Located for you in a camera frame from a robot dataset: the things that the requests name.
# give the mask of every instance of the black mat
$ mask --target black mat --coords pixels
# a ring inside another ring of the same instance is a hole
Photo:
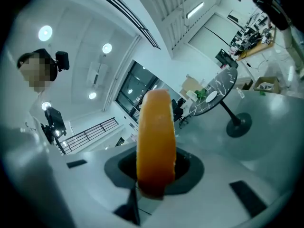
[[[229,185],[252,218],[267,208],[266,204],[244,181],[236,181]]]

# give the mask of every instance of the fluorescent light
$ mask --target fluorescent light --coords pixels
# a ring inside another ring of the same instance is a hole
[[[46,110],[48,107],[51,107],[51,103],[50,102],[44,102],[41,105],[42,110]]]
[[[204,2],[201,2],[198,6],[196,6],[194,9],[192,9],[188,14],[187,18],[189,19],[193,14],[195,14],[201,7],[204,6]]]
[[[38,32],[38,38],[41,41],[47,41],[51,38],[53,29],[49,25],[43,26]]]
[[[92,92],[92,93],[89,94],[89,99],[90,100],[93,100],[95,97],[96,97],[96,93],[95,92]]]
[[[105,54],[108,54],[108,53],[110,53],[111,51],[112,51],[112,45],[111,45],[110,43],[104,44],[104,46],[103,46],[103,52],[104,52]]]

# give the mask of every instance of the office chair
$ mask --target office chair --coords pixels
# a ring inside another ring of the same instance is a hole
[[[183,122],[186,122],[187,124],[189,123],[186,119],[188,118],[188,116],[183,116],[184,110],[181,109],[181,105],[182,105],[182,101],[178,101],[178,103],[176,103],[175,100],[172,100],[172,109],[173,109],[173,121],[176,122],[177,120],[180,120],[179,122],[179,127],[181,129],[181,125]]]

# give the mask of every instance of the railing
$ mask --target railing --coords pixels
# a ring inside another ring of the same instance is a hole
[[[88,143],[91,140],[97,138],[98,136],[104,134],[105,132],[109,131],[110,129],[116,127],[117,125],[118,125],[118,122],[113,117],[107,121],[97,124],[87,130],[82,131],[81,133],[78,133],[68,139],[61,141],[60,145],[62,146],[62,148],[66,152],[66,154],[71,153],[72,151],[85,145],[86,143]]]
[[[140,20],[132,13],[132,11],[122,2],[122,0],[106,0],[112,6],[117,8],[122,14],[124,14],[147,38],[152,46],[160,49],[155,39],[151,35],[150,31],[140,22]]]

